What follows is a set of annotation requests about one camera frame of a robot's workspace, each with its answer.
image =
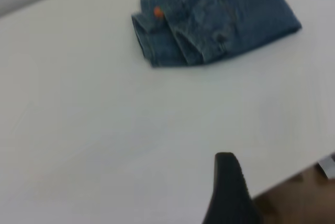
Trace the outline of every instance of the white table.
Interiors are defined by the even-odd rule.
[[[139,0],[44,0],[0,20],[2,223],[201,223],[214,155],[255,196],[335,149],[334,0],[231,61],[152,69]]]

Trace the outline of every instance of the blue denim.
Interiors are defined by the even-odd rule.
[[[152,66],[212,63],[302,27],[285,0],[141,0],[132,22]]]

